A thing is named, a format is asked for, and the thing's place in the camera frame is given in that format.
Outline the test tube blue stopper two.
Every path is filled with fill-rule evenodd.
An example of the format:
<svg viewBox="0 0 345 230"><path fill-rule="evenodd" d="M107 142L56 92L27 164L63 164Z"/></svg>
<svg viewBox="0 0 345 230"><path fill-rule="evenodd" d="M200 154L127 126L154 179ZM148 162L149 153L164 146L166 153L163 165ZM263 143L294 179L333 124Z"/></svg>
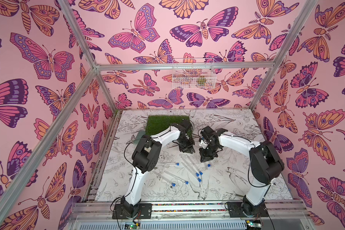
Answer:
<svg viewBox="0 0 345 230"><path fill-rule="evenodd" d="M186 158L181 157L181 160L184 167L187 168L188 171L201 183L202 179L200 174L193 169L192 165L186 160Z"/></svg>

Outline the clear test tube one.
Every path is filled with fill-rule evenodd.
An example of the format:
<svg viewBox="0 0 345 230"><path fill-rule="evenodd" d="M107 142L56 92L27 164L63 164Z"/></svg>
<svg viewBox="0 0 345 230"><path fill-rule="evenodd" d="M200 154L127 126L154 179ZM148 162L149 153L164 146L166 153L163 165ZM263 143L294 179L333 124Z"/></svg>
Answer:
<svg viewBox="0 0 345 230"><path fill-rule="evenodd" d="M192 156L188 155L187 156L188 160L190 161L190 163L192 164L193 168L196 170L196 172L198 173L199 176L202 176L202 172L200 171L200 169L198 168L197 164L195 163L194 159L192 158Z"/></svg>

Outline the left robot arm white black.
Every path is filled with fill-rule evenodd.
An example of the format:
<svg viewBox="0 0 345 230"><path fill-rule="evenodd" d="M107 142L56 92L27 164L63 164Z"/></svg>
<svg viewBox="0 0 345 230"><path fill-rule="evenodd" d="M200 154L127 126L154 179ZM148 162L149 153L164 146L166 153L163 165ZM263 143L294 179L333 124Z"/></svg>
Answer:
<svg viewBox="0 0 345 230"><path fill-rule="evenodd" d="M144 134L139 139L132 154L132 179L126 194L113 203L113 219L134 219L142 213L140 209L144 184L158 163L163 147L171 142L177 143L180 152L195 153L194 140L189 136L193 126L189 119L172 123L167 129L155 134Z"/></svg>

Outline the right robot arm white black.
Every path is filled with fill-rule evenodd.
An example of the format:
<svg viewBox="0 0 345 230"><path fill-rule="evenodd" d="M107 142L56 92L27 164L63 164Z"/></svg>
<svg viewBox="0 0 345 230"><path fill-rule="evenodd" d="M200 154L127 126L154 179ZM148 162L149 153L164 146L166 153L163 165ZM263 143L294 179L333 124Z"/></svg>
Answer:
<svg viewBox="0 0 345 230"><path fill-rule="evenodd" d="M269 141L258 142L235 135L224 128L213 130L209 126L203 128L199 136L202 163L217 158L218 152L224 148L232 149L249 159L246 175L250 188L243 196L239 210L247 217L258 215L273 180L285 168L274 145Z"/></svg>

